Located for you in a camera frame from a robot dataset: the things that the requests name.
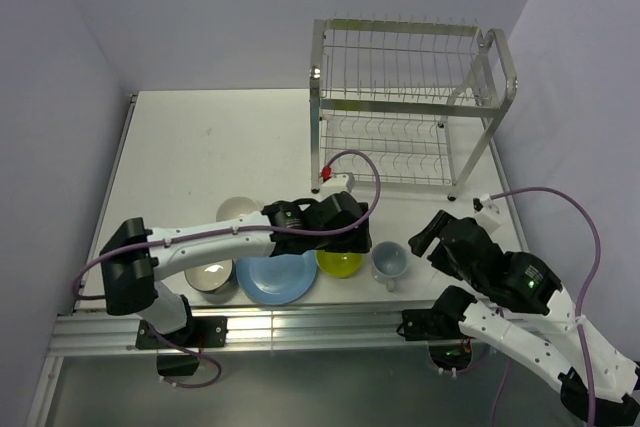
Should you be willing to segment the lime green bowl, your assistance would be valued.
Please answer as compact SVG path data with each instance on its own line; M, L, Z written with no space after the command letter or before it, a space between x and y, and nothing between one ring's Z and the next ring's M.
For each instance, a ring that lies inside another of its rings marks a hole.
M316 251L315 258L318 268L325 274L334 278L347 278L361 267L363 255Z

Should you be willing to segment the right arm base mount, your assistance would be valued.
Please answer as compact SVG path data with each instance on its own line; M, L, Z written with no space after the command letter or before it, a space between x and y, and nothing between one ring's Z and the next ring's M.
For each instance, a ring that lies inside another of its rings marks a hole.
M471 338L434 309L406 309L401 312L401 323L396 334L406 342L442 342L430 345L429 356L438 368L453 371L470 366L473 353Z

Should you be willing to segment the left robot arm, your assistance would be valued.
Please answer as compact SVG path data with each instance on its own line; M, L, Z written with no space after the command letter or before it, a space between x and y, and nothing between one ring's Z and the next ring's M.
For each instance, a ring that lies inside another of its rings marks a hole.
M367 253L371 205L343 191L317 201L277 201L236 219L189 228L149 228L140 217L124 221L100 252L111 316L136 315L172 346L195 333L185 296L165 279L226 260L303 255L324 250Z

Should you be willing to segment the pale blue mug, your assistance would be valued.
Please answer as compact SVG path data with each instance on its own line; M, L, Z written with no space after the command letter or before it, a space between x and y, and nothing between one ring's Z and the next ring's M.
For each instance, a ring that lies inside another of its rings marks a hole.
M409 268L406 250L398 243L385 241L371 251L371 275L387 292L394 292L396 284Z

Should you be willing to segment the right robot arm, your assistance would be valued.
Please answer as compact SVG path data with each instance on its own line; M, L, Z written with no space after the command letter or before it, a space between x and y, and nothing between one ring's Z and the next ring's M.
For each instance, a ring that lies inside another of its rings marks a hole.
M539 258L502 250L491 235L499 213L456 218L440 210L408 241L413 255L464 281L448 286L406 334L474 337L528 368L559 393L564 407L597 426L631 426L639 366L578 317L568 290Z

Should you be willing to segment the blue plate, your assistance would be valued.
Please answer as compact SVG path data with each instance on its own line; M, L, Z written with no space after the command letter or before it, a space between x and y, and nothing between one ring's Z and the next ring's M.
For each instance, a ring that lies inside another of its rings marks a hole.
M242 258L235 262L244 294L263 305L285 305L303 297L313 286L317 264L313 251L301 255Z

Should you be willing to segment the steel two-tier dish rack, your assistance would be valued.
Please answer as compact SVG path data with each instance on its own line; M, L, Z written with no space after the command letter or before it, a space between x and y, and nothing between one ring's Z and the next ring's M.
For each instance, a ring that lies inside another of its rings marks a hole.
M313 23L309 85L311 190L326 171L455 201L513 104L517 73L504 30L358 18Z

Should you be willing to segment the aluminium mounting rail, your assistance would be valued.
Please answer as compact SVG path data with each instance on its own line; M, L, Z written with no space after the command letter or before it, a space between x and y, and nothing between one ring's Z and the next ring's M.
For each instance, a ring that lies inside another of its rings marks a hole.
M216 353L396 347L410 344L396 334L401 312L430 308L426 302L358 303L246 308L196 308L196 317L227 318L225 346ZM135 355L140 319L81 311L59 317L49 357Z

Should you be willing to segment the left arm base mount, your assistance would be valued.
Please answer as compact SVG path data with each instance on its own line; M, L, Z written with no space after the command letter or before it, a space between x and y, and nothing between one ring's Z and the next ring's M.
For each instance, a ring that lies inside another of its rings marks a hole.
M205 350L222 348L226 344L228 318L225 316L196 316L186 327L173 333L160 334L148 322L142 320L138 326L135 349L157 351L156 370L165 382L187 386L186 380L205 363L215 370L210 385L221 376L221 366L211 359Z

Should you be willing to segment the white ceramic bowl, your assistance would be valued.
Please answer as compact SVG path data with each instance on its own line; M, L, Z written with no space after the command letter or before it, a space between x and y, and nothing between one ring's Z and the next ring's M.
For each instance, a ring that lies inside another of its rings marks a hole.
M224 222L250 214L254 211L260 211L264 204L258 200L236 196L226 199L220 204L216 211L216 221Z

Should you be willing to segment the grey-rimmed white bowl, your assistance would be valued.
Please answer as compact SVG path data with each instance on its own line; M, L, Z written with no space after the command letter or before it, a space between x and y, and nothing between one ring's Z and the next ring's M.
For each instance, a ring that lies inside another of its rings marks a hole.
M218 261L188 269L184 272L187 283L201 293L215 293L229 284L233 278L232 260Z

